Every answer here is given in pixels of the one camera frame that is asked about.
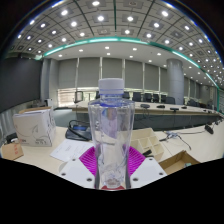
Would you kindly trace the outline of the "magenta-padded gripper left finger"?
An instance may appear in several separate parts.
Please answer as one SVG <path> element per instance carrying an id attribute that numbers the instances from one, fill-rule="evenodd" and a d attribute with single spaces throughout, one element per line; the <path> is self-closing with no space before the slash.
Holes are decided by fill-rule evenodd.
<path id="1" fill-rule="evenodd" d="M 97 174 L 95 149 L 89 148 L 79 158 L 71 159 L 59 168 L 59 176 L 76 185 L 93 189 Z"/>

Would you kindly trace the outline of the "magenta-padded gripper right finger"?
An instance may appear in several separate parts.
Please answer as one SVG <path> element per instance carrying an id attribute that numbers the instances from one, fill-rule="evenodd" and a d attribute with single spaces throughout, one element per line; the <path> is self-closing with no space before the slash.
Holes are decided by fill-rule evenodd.
<path id="1" fill-rule="evenodd" d="M 127 188 L 146 186 L 166 176 L 166 172 L 153 157 L 145 157 L 135 148 L 129 148 L 127 162 Z"/>

